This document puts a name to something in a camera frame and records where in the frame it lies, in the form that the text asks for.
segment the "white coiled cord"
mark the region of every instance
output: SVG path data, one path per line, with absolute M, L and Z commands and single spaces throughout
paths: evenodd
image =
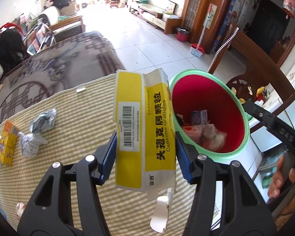
M 230 38 L 228 38 L 227 40 L 226 40 L 226 42 L 224 42 L 222 45 L 221 45 L 221 47 L 219 47 L 219 49 L 217 50 L 217 52 L 215 53 L 215 55 L 214 55 L 214 58 L 213 58 L 213 60 L 212 60 L 212 62 L 211 62 L 211 64 L 210 64 L 210 66 L 209 66 L 209 68 L 208 68 L 208 72 L 210 71 L 210 69 L 211 69 L 211 67 L 212 67 L 212 65 L 213 65 L 213 63 L 214 63 L 214 61 L 216 60 L 216 57 L 217 57 L 217 55 L 219 55 L 219 53 L 227 46 L 227 49 L 230 47 L 230 43 L 231 43 L 231 41 L 233 40 L 233 38 L 235 37 L 235 35 L 238 33 L 238 31 L 239 31 L 239 28 L 237 27 L 236 29 L 235 29 L 235 31 L 234 31 L 234 33 L 230 36 Z

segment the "small yellow box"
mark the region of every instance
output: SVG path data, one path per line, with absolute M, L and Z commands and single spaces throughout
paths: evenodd
M 7 167 L 12 166 L 13 153 L 20 130 L 6 121 L 0 140 L 0 161 Z

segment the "green trash can rim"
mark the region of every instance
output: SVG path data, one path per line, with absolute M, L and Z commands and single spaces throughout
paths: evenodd
M 170 91 L 171 91 L 171 95 L 173 93 L 173 89 L 175 84 L 183 77 L 187 76 L 187 75 L 201 75 L 201 76 L 205 76 L 213 81 L 215 81 L 216 83 L 218 83 L 221 87 L 223 87 L 224 90 L 227 91 L 227 93 L 232 97 L 232 99 L 234 100 L 234 102 L 236 103 L 237 107 L 239 108 L 241 115 L 242 115 L 242 119 L 243 119 L 243 123 L 244 123 L 244 130 L 245 130 L 245 134 L 244 134 L 244 139 L 242 140 L 240 146 L 230 152 L 230 153 L 216 153 L 216 152 L 212 152 L 209 151 L 201 146 L 199 146 L 198 144 L 196 144 L 194 141 L 192 141 L 187 135 L 186 133 L 183 131 L 183 129 L 180 127 L 176 116 L 173 116 L 173 120 L 174 120 L 174 126 L 175 126 L 175 131 L 178 131 L 180 133 L 180 135 L 182 136 L 183 140 L 188 143 L 188 144 L 192 144 L 196 147 L 197 151 L 199 154 L 205 154 L 208 157 L 210 157 L 212 160 L 214 160 L 215 162 L 226 162 L 229 161 L 233 158 L 235 158 L 236 156 L 238 156 L 247 146 L 248 141 L 249 141 L 249 137 L 250 137 L 250 128 L 249 128 L 249 122 L 247 120 L 244 108 L 242 107 L 240 101 L 236 98 L 236 96 L 234 95 L 234 93 L 218 78 L 216 78 L 215 76 L 205 72 L 205 71 L 201 71 L 201 70 L 197 70 L 197 69 L 188 69 L 188 70 L 184 70 L 180 73 L 178 73 L 177 75 L 175 75 L 169 83 L 170 86 Z

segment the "blue gripper pad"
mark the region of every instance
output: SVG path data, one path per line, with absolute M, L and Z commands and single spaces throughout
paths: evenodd
M 100 173 L 99 180 L 101 184 L 104 184 L 109 179 L 113 163 L 116 159 L 116 148 L 117 148 L 117 133 L 114 132 L 110 137 L 108 144 L 100 146 L 95 156 L 98 161 L 98 172 Z
M 176 132 L 176 156 L 180 169 L 183 173 L 184 179 L 187 180 L 189 184 L 193 184 L 194 177 L 192 176 L 192 171 L 194 169 L 194 160 L 197 158 L 198 152 L 193 145 L 186 144 L 180 133 Z

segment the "striped tablecloth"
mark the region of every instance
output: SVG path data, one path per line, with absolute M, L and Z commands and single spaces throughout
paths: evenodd
M 85 84 L 86 90 L 76 89 L 59 92 L 9 120 L 24 133 L 29 132 L 30 121 L 40 112 L 57 109 L 56 126 L 42 135 L 48 140 L 40 146 L 36 158 L 22 156 L 16 148 L 12 167 L 0 169 L 0 208 L 8 222 L 17 228 L 15 205 L 27 203 L 37 184 L 55 161 L 64 165 L 78 162 L 108 142 L 116 124 L 112 121 L 115 75 Z M 0 125 L 0 134 L 4 123 Z M 167 230 L 162 235 L 181 235 L 185 227 L 195 186 L 183 179 L 177 163 L 177 193 L 174 196 Z M 101 206 L 112 235 L 159 235 L 150 228 L 156 200 L 148 201 L 147 195 L 115 188 L 115 168 L 105 185 L 98 186 Z M 75 227 L 81 229 L 76 185 L 72 186 L 72 214 Z

